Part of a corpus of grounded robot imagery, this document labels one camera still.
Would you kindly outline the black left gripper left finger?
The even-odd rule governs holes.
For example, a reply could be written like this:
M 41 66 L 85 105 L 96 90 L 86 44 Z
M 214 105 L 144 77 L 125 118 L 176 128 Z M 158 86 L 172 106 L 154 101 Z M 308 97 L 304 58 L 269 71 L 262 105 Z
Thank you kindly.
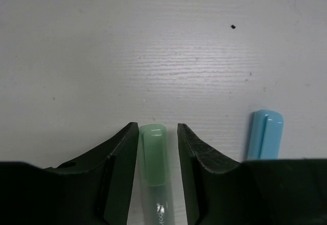
M 1 162 L 1 224 L 126 224 L 138 125 L 56 168 Z

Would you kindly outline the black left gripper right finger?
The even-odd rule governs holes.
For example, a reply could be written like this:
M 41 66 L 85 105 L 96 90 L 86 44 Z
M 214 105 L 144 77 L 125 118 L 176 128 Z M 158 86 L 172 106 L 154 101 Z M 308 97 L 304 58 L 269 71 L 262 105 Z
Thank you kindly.
M 188 224 L 326 224 L 326 160 L 237 162 L 178 124 Z

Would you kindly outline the green highlighter pen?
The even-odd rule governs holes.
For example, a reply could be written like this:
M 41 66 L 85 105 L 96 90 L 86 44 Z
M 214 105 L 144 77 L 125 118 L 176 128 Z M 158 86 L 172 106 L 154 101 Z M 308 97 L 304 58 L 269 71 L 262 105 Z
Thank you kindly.
M 137 158 L 144 224 L 175 224 L 165 126 L 148 124 L 139 128 Z

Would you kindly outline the blue highlighter pen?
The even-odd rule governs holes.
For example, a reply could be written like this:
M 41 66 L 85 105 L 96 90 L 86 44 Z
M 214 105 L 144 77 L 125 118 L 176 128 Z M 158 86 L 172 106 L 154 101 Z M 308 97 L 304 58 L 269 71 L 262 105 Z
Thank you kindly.
M 283 128 L 284 119 L 280 113 L 264 109 L 255 111 L 253 114 L 247 159 L 277 159 Z

